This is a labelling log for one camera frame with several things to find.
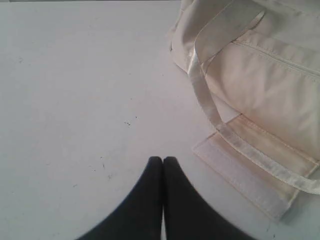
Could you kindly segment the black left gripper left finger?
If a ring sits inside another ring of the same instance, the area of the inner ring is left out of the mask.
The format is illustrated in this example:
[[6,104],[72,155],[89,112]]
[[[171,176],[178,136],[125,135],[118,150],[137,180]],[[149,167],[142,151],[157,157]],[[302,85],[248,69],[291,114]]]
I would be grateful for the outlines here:
[[163,162],[149,158],[133,189],[102,222],[80,240],[160,240],[163,217]]

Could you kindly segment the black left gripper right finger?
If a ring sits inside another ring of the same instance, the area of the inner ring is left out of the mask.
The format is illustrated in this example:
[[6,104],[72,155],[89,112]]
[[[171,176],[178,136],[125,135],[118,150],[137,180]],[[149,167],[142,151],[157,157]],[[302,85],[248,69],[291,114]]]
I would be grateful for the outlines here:
[[178,160],[163,160],[163,207],[168,240],[245,240],[247,234],[217,213],[196,191]]

